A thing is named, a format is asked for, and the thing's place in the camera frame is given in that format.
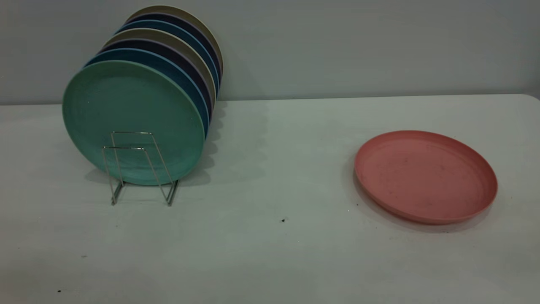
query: upright plate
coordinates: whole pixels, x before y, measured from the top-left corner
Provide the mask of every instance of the upright plate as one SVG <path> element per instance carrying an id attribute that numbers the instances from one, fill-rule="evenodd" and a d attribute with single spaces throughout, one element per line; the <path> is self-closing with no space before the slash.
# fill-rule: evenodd
<path id="1" fill-rule="evenodd" d="M 202 34 L 204 34 L 205 37 L 208 38 L 209 42 L 212 44 L 212 47 L 216 51 L 216 53 L 217 53 L 217 55 L 219 57 L 219 65 L 220 65 L 220 70 L 221 70 L 220 75 L 222 76 L 222 74 L 223 74 L 222 73 L 223 72 L 223 57 L 221 55 L 221 50 L 219 49 L 218 42 L 215 40 L 214 35 L 210 31 L 210 29 L 201 20 L 199 20 L 195 16 L 191 15 L 189 12 L 181 10 L 179 8 L 175 8 L 173 6 L 154 5 L 154 6 L 149 6 L 147 8 L 143 8 L 143 9 L 137 11 L 135 14 L 131 15 L 127 19 L 127 22 L 132 21 L 133 19 L 135 19 L 136 17 L 139 17 L 141 15 L 152 14 L 152 13 L 162 13 L 162 14 L 173 15 L 173 16 L 176 16 L 176 17 L 178 17 L 180 19 L 184 19 L 184 20 L 188 21 L 189 23 L 195 25 L 197 27 L 197 29 Z"/>
<path id="2" fill-rule="evenodd" d="M 199 110 L 205 126 L 205 134 L 210 123 L 212 101 L 206 90 L 204 81 L 198 77 L 194 66 L 182 55 L 165 45 L 149 40 L 121 40 L 102 49 L 88 64 L 105 60 L 129 60 L 156 69 L 174 80 L 191 97 Z"/>
<path id="3" fill-rule="evenodd" d="M 424 131 L 396 131 L 366 142 L 356 154 L 356 175 L 378 204 L 428 224 L 467 220 L 497 194 L 488 162 L 465 144 Z"/>
<path id="4" fill-rule="evenodd" d="M 132 29 L 114 35 L 105 43 L 103 48 L 107 48 L 110 44 L 114 42 L 127 39 L 147 39 L 156 41 L 171 47 L 180 54 L 183 54 L 197 68 L 197 70 L 205 80 L 205 83 L 210 90 L 210 97 L 212 98 L 213 109 L 217 92 L 215 90 L 214 82 L 212 80 L 212 73 L 210 72 L 210 69 L 208 68 L 204 60 L 197 53 L 197 51 L 195 51 L 189 44 L 187 44 L 182 39 L 161 30 Z"/>
<path id="5" fill-rule="evenodd" d="M 210 56 L 212 57 L 212 60 L 217 63 L 217 67 L 219 69 L 219 75 L 221 76 L 222 71 L 219 65 L 219 59 L 216 50 L 212 47 L 211 43 L 207 39 L 207 37 L 202 34 L 193 24 L 180 19 L 173 15 L 168 14 L 144 14 L 140 15 L 134 19 L 131 19 L 128 23 L 136 22 L 136 21 L 142 21 L 142 20 L 159 20 L 168 22 L 171 24 L 174 24 L 180 28 L 183 28 L 184 30 L 188 31 L 193 37 L 195 37 L 202 45 L 205 47 L 205 49 L 208 51 Z"/>
<path id="6" fill-rule="evenodd" d="M 208 51 L 205 49 L 205 47 L 195 38 L 193 35 L 191 35 L 188 31 L 184 30 L 183 28 L 180 28 L 174 24 L 171 24 L 169 22 L 159 21 L 159 20 L 142 20 L 142 21 L 135 21 L 125 24 L 123 27 L 121 27 L 116 33 L 123 32 L 126 30 L 131 29 L 156 29 L 168 32 L 169 34 L 175 35 L 178 38 L 185 41 L 187 44 L 189 44 L 197 53 L 201 56 L 202 60 L 206 63 L 206 65 L 210 68 L 210 72 L 212 73 L 212 78 L 214 79 L 214 84 L 216 88 L 219 88 L 220 86 L 220 76 L 218 69 L 216 67 L 216 64 L 219 64 L 218 62 L 214 63 L 214 60 L 212 60 L 212 57 L 208 53 Z"/>
<path id="7" fill-rule="evenodd" d="M 174 180 L 188 174 L 203 150 L 204 129 L 189 96 L 167 76 L 139 63 L 104 61 L 82 69 L 64 93 L 62 113 L 79 151 L 105 170 L 102 147 L 113 131 L 151 132 Z M 119 147 L 146 148 L 161 183 L 169 182 L 151 138 L 120 134 Z M 124 181 L 157 184 L 141 151 L 119 150 Z M 107 152 L 110 174 L 119 178 L 114 153 Z"/>

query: plate rim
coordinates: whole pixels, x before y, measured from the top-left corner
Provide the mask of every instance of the plate rim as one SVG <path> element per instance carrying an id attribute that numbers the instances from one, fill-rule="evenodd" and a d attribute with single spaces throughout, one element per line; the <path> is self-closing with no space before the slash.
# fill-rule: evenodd
<path id="1" fill-rule="evenodd" d="M 374 195 L 371 191 L 369 191 L 369 189 L 362 182 L 361 172 L 359 170 L 359 161 L 360 161 L 360 157 L 361 157 L 360 154 L 362 152 L 362 149 L 363 148 L 366 149 L 365 147 L 370 142 L 379 140 L 382 137 L 391 136 L 391 135 L 395 135 L 395 134 L 399 134 L 399 133 L 404 133 L 404 134 L 410 134 L 410 133 L 428 134 L 429 136 L 441 137 L 441 138 L 443 138 L 445 140 L 450 140 L 450 141 L 452 141 L 452 143 L 456 143 L 459 146 L 464 147 L 468 151 L 471 151 L 473 154 L 475 154 L 485 165 L 487 165 L 489 175 L 494 180 L 495 190 L 494 190 L 494 192 L 492 194 L 492 197 L 490 197 L 488 199 L 488 203 L 481 210 L 479 210 L 479 211 L 477 211 L 475 213 L 469 214 L 467 216 L 450 217 L 450 218 L 424 217 L 424 216 L 418 216 L 418 215 L 415 215 L 415 214 L 411 214 L 409 212 L 399 210 L 399 209 L 397 209 L 397 208 L 395 208 L 393 206 L 390 206 L 389 204 L 385 203 L 384 200 L 382 200 L 379 197 L 377 197 L 376 195 Z M 387 211 L 391 212 L 393 215 L 403 217 L 403 218 L 405 218 L 407 220 L 412 220 L 412 221 L 415 221 L 415 222 L 426 223 L 426 224 L 450 224 L 450 223 L 457 223 L 457 222 L 466 221 L 468 219 L 472 219 L 473 217 L 475 217 L 475 216 L 479 215 L 480 213 L 486 211 L 493 204 L 495 198 L 497 197 L 497 193 L 498 193 L 497 175 L 495 174 L 495 171 L 493 170 L 493 168 L 491 167 L 489 162 L 480 153 L 478 153 L 475 149 L 471 148 L 470 146 L 466 145 L 465 143 L 463 143 L 461 141 L 458 141 L 458 140 L 456 140 L 454 138 L 451 138 L 449 136 L 446 136 L 446 135 L 442 135 L 442 134 L 434 133 L 434 132 L 429 132 L 429 131 L 397 130 L 397 131 L 390 131 L 390 132 L 386 132 L 386 133 L 383 133 L 383 134 L 379 134 L 379 135 L 377 135 L 375 137 L 370 138 L 368 141 L 366 141 L 358 149 L 358 152 L 356 153 L 356 155 L 354 157 L 354 171 L 355 171 L 356 179 L 358 180 L 358 182 L 359 182 L 360 186 L 362 187 L 362 189 L 364 189 L 364 191 L 369 195 L 369 197 L 371 197 L 379 206 L 381 206 L 384 209 L 386 209 Z"/>

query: dark blue plate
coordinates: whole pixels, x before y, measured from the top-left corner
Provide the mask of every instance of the dark blue plate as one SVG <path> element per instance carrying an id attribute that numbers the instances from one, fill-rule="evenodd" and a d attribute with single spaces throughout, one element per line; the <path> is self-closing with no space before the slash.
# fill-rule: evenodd
<path id="1" fill-rule="evenodd" d="M 147 39 L 126 39 L 114 42 L 106 47 L 104 47 L 99 53 L 114 50 L 114 49 L 140 49 L 149 51 L 160 56 L 167 58 L 172 61 L 177 66 L 181 67 L 184 72 L 193 80 L 193 82 L 199 88 L 199 91 L 202 93 L 202 97 L 206 104 L 206 109 L 212 109 L 212 100 L 210 99 L 210 89 L 204 81 L 203 77 L 199 74 L 195 66 L 186 59 L 182 54 L 178 53 L 174 49 L 156 42 Z M 208 119 L 212 120 L 212 111 L 208 111 Z"/>
<path id="2" fill-rule="evenodd" d="M 215 87 L 219 90 L 220 85 L 220 78 L 219 78 L 219 72 L 218 68 L 216 68 L 216 65 L 219 66 L 218 63 L 214 62 L 212 60 L 212 57 L 210 56 L 210 53 L 206 50 L 206 48 L 203 46 L 202 43 L 200 43 L 199 40 L 197 40 L 193 35 L 191 35 L 188 31 L 185 29 L 178 27 L 172 23 L 165 22 L 165 21 L 159 21 L 159 20 L 141 20 L 141 21 L 134 21 L 125 24 L 123 27 L 121 27 L 115 34 L 119 32 L 123 32 L 130 29 L 136 29 L 136 28 L 148 28 L 148 29 L 156 29 L 156 30 L 162 30 L 166 31 L 169 34 L 175 35 L 178 38 L 185 41 L 187 44 L 189 44 L 199 55 L 201 56 L 202 60 L 206 63 L 206 65 L 209 67 L 212 78 L 214 79 Z"/>
<path id="3" fill-rule="evenodd" d="M 189 97 L 193 100 L 193 103 L 195 104 L 195 107 L 197 108 L 197 111 L 202 119 L 206 137 L 208 134 L 208 123 L 210 121 L 208 117 L 208 109 L 206 109 L 206 103 L 204 102 L 203 95 L 197 85 L 182 68 L 163 56 L 139 49 L 114 49 L 105 51 L 96 55 L 85 65 L 85 67 L 93 63 L 110 60 L 124 60 L 140 63 L 152 69 L 156 69 L 172 79 L 177 85 L 186 91 Z"/>
<path id="4" fill-rule="evenodd" d="M 195 26 L 193 26 L 193 24 L 191 24 L 191 23 L 189 23 L 189 22 L 187 22 L 185 20 L 182 20 L 182 19 L 180 19 L 178 17 L 168 15 L 168 14 L 144 14 L 144 15 L 141 15 L 139 17 L 131 19 L 126 24 L 130 24 L 130 23 L 133 23 L 135 21 L 141 21 L 141 20 L 164 21 L 164 22 L 174 24 L 174 25 L 188 31 L 193 37 L 195 37 L 205 47 L 205 49 L 208 51 L 208 53 L 212 57 L 214 65 L 218 69 L 218 72 L 219 72 L 218 75 L 222 75 L 221 74 L 221 67 L 218 64 L 219 63 L 218 55 L 217 55 L 216 51 L 214 50 L 214 47 L 211 45 L 210 41 L 208 41 L 206 36 L 202 32 L 200 32 L 199 29 L 197 29 Z"/>

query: plate rack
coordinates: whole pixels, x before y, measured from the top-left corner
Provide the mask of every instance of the plate rack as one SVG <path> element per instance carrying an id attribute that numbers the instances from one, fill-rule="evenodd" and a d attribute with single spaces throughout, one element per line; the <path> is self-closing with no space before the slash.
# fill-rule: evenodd
<path id="1" fill-rule="evenodd" d="M 163 191 L 163 185 L 161 184 L 161 181 L 159 180 L 158 175 L 156 174 L 156 170 L 154 169 L 154 166 L 152 164 L 152 161 L 150 160 L 150 157 L 148 155 L 148 151 L 143 147 L 117 147 L 114 141 L 115 134 L 139 134 L 139 135 L 147 135 L 152 137 L 152 141 L 154 142 L 154 146 L 156 147 L 156 151 L 158 152 L 159 158 L 161 159 L 161 163 L 163 164 L 163 167 L 165 168 L 165 171 L 167 172 L 167 176 L 169 178 L 169 182 L 171 184 L 171 189 L 169 190 L 168 194 L 165 194 L 165 191 Z M 124 179 L 122 178 L 122 171 L 120 169 L 120 162 L 118 162 L 118 153 L 117 150 L 136 150 L 141 151 L 146 155 L 146 159 L 148 160 L 148 164 L 150 165 L 150 169 L 152 170 L 152 173 L 154 174 L 154 177 L 156 178 L 156 182 L 158 183 L 159 189 L 161 190 L 161 193 L 163 194 L 163 198 L 165 199 L 165 202 L 167 203 L 167 206 L 171 206 L 172 202 L 174 200 L 174 195 L 176 194 L 176 190 L 179 184 L 180 180 L 173 181 L 171 178 L 171 174 L 169 173 L 169 170 L 167 169 L 167 165 L 165 164 L 165 161 L 163 160 L 163 156 L 161 155 L 161 151 L 159 150 L 159 146 L 156 142 L 156 138 L 151 132 L 129 132 L 129 131 L 113 131 L 111 133 L 111 142 L 112 146 L 104 146 L 102 148 L 102 154 L 103 154 L 103 162 L 105 164 L 105 170 L 107 172 L 107 176 L 109 177 L 109 186 L 111 187 L 111 204 L 114 206 L 118 203 L 118 197 L 120 195 L 120 192 L 125 187 L 126 182 L 124 182 Z M 114 157 L 116 159 L 116 165 L 118 166 L 118 174 L 120 176 L 118 185 L 116 186 L 116 189 L 113 188 L 112 185 L 112 179 L 113 177 L 110 175 L 109 172 L 109 164 L 107 162 L 107 157 L 105 156 L 106 150 L 113 150 L 114 151 Z"/>

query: gray wall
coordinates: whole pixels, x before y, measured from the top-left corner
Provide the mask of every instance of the gray wall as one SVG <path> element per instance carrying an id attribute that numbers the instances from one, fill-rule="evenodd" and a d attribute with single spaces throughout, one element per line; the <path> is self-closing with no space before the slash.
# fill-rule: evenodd
<path id="1" fill-rule="evenodd" d="M 154 3 L 213 30 L 225 58 L 222 100 L 540 84 L 539 0 L 0 0 L 0 103 L 61 102 L 126 17 Z"/>

